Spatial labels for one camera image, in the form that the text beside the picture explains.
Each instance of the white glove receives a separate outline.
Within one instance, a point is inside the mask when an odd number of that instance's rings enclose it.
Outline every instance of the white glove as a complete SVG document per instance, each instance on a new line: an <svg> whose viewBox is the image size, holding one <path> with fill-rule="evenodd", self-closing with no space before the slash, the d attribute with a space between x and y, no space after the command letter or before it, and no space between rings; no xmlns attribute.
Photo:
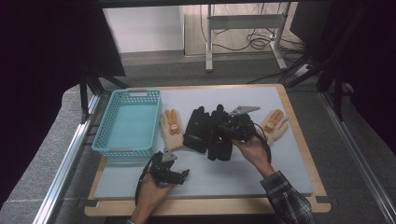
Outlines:
<svg viewBox="0 0 396 224"><path fill-rule="evenodd" d="M282 111L271 110L260 126L264 130L267 137L267 144L271 146L280 136L288 129L288 116L284 115Z"/></svg>
<svg viewBox="0 0 396 224"><path fill-rule="evenodd" d="M183 147L183 129L175 109L165 110L161 116L161 134L168 149Z"/></svg>

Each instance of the sleeve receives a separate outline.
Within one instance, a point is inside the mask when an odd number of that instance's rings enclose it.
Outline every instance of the sleeve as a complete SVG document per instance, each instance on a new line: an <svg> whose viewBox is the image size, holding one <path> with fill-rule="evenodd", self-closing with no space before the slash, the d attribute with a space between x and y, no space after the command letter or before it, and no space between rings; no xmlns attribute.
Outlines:
<svg viewBox="0 0 396 224"><path fill-rule="evenodd" d="M280 171L264 178L261 184L276 214L287 223L315 223L309 201L297 192Z"/></svg>

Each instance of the teal plastic basket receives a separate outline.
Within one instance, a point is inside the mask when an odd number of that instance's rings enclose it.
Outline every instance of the teal plastic basket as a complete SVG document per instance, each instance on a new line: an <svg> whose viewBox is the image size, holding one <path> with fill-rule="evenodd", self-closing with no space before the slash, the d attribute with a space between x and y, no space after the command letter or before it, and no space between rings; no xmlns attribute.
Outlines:
<svg viewBox="0 0 396 224"><path fill-rule="evenodd" d="M157 89L113 91L92 149L107 157L151 157L161 106Z"/></svg>

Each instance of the glove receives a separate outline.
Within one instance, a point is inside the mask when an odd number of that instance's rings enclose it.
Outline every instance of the glove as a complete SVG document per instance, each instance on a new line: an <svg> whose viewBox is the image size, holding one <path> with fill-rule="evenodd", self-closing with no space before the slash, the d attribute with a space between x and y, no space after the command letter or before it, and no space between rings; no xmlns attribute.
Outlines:
<svg viewBox="0 0 396 224"><path fill-rule="evenodd" d="M210 131L210 116L203 106L192 111L184 134L183 145L198 152L205 153Z"/></svg>
<svg viewBox="0 0 396 224"><path fill-rule="evenodd" d="M180 115L175 109L165 110L161 116L161 134L168 149L183 146L183 130Z"/></svg>
<svg viewBox="0 0 396 224"><path fill-rule="evenodd" d="M271 110L262 121L260 126L264 130L268 146L271 146L288 129L287 119L288 117L278 109L275 111Z"/></svg>
<svg viewBox="0 0 396 224"><path fill-rule="evenodd" d="M228 113L224 111L222 105L218 105L217 110L212 112L210 117L210 136L207 144L207 158L211 161L229 161L233 152L233 142L231 138L219 129L222 123L230 121Z"/></svg>

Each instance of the black glove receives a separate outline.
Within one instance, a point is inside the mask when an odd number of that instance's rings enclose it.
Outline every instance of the black glove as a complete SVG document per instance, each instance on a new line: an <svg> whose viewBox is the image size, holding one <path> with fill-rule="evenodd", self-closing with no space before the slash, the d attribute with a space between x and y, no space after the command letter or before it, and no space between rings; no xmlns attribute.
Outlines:
<svg viewBox="0 0 396 224"><path fill-rule="evenodd" d="M209 113L205 113L203 106L194 109L187 125L186 132L184 133L183 145L198 152L205 153L209 130Z"/></svg>
<svg viewBox="0 0 396 224"><path fill-rule="evenodd" d="M218 105L217 110L212 112L210 117L210 136L207 144L207 158L212 161L215 159L229 161L231 158L233 142L220 128L223 123L227 123L229 120L230 117L228 113L224 111L222 105Z"/></svg>

